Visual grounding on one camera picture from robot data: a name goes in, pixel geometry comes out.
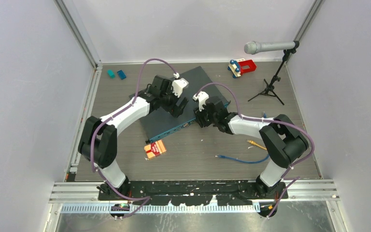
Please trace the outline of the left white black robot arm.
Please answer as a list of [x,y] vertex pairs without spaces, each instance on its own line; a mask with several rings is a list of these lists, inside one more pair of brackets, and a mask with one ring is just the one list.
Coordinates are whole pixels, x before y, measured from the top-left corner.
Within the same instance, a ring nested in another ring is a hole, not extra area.
[[112,185],[110,193],[117,200],[125,199],[129,193],[128,178],[116,161],[119,134],[159,108],[174,118],[179,117],[188,103],[187,98],[181,98],[187,87],[184,78],[168,79],[157,75],[124,106],[106,116],[90,116],[85,121],[78,152]]

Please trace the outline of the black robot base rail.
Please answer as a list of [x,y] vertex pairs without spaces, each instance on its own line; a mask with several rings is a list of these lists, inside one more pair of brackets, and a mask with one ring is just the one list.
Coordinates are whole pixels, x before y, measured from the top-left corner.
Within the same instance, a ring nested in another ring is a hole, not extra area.
[[149,196],[146,205],[206,206],[215,200],[219,206],[237,206],[250,205],[258,199],[269,202],[286,199],[287,195],[282,193],[285,188],[284,182],[269,188],[248,180],[130,181],[118,191],[130,197],[134,205],[141,205]]

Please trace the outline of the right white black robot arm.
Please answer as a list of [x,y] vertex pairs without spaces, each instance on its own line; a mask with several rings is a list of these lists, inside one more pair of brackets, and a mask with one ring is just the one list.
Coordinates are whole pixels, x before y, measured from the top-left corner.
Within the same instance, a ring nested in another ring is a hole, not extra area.
[[270,161],[256,179],[257,194],[269,198],[288,169],[300,162],[300,156],[314,148],[312,138],[301,128],[293,125],[286,115],[275,118],[256,118],[228,112],[217,97],[209,97],[203,91],[193,96],[199,105],[194,113],[200,127],[213,125],[227,134],[241,134],[260,138]]

